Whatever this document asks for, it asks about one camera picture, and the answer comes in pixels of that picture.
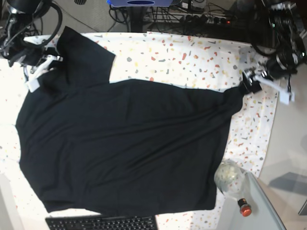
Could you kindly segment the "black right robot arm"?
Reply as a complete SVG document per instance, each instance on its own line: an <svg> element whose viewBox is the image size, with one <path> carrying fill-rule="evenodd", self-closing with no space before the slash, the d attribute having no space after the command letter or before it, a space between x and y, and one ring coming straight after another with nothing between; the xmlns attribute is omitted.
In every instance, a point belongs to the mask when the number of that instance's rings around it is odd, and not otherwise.
<svg viewBox="0 0 307 230"><path fill-rule="evenodd" d="M8 18L0 29L0 57L12 67L19 62L23 66L38 66L46 54L46 46L57 35L63 21L60 7L51 0L8 0ZM53 33L39 44L26 42L24 38L35 29L35 21L53 8L58 22Z"/></svg>

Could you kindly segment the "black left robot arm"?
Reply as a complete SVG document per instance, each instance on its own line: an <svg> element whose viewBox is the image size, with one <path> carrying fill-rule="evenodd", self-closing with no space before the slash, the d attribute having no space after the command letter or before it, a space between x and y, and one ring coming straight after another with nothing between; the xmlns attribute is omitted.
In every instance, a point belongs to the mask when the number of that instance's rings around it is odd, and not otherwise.
<svg viewBox="0 0 307 230"><path fill-rule="evenodd" d="M249 12L247 38L267 57L265 78L291 77L307 62L307 30L297 4L289 0L259 0Z"/></svg>

